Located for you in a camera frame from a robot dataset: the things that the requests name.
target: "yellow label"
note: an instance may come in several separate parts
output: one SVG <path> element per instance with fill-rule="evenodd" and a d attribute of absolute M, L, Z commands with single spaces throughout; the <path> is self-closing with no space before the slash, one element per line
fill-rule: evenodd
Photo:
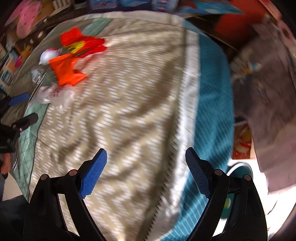
<path fill-rule="evenodd" d="M 72 43 L 69 46 L 65 46 L 65 48 L 68 49 L 72 54 L 74 54 L 80 49 L 82 49 L 84 45 L 85 45 L 85 41 L 79 41 L 79 42 Z"/>

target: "blue gripper pad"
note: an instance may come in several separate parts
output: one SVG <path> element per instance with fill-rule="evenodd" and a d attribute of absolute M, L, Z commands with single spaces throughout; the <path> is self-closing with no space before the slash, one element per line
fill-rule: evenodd
<path fill-rule="evenodd" d="M 85 199 L 86 195 L 91 194 L 107 163 L 107 152 L 102 151 L 94 157 L 94 162 L 84 175 L 79 191 L 80 197 Z"/>
<path fill-rule="evenodd" d="M 207 161 L 201 160 L 192 147 L 185 153 L 185 161 L 194 178 L 199 192 L 209 198 L 211 194 L 210 184 L 214 169 Z"/>
<path fill-rule="evenodd" d="M 22 102 L 25 102 L 25 101 L 27 101 L 29 99 L 30 99 L 30 94 L 29 93 L 23 93 L 21 95 L 12 97 L 10 102 L 8 103 L 8 105 L 9 106 L 14 106 L 14 105 L 20 104 Z"/>

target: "bedsheet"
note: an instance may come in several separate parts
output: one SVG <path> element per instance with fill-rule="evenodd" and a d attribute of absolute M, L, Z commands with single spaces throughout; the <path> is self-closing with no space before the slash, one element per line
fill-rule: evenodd
<path fill-rule="evenodd" d="M 232 148 L 226 57 L 180 17 L 112 12 L 58 25 L 22 71 L 45 49 L 59 48 L 59 35 L 73 26 L 105 38 L 108 49 L 77 63 L 88 78 L 66 110 L 28 104 L 25 115 L 36 112 L 39 121 L 18 143 L 14 175 L 23 194 L 30 200 L 41 174 L 64 175 L 105 148 L 106 168 L 85 203 L 107 241 L 185 240 L 206 205 L 185 150 L 193 146 L 225 169 Z M 49 71 L 42 85 L 53 81 Z M 76 232 L 60 201 L 68 229 Z"/>

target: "clear plastic bag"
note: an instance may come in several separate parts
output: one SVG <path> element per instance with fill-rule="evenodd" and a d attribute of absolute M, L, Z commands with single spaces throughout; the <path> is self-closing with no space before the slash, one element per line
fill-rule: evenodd
<path fill-rule="evenodd" d="M 37 67 L 32 68 L 31 74 L 33 83 L 38 85 L 44 79 L 48 70 L 49 65 L 38 65 Z"/>
<path fill-rule="evenodd" d="M 36 102 L 52 103 L 59 111 L 66 109 L 73 100 L 77 88 L 71 85 L 58 87 L 57 83 L 51 86 L 41 86 L 36 93 Z"/>

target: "green grid fabric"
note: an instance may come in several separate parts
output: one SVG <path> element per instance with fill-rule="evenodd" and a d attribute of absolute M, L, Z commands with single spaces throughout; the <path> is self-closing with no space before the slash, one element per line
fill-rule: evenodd
<path fill-rule="evenodd" d="M 108 18 L 96 19 L 90 25 L 88 25 L 82 32 L 84 35 L 96 36 L 110 22 L 111 19 Z M 45 75 L 40 86 L 49 86 L 53 82 L 57 82 L 55 74 L 52 70 L 49 70 Z M 18 158 L 14 166 L 13 173 L 15 176 L 15 180 L 17 181 L 20 187 L 21 192 L 27 200 L 29 199 L 30 194 L 29 184 L 33 170 L 35 145 L 37 141 L 38 130 L 46 114 L 47 108 L 48 104 L 40 103 L 32 103 L 27 106 L 24 116 L 27 116 L 31 113 L 36 113 L 39 119 L 36 124 L 30 126 L 28 129 L 21 132 L 21 135 L 18 140 Z"/>

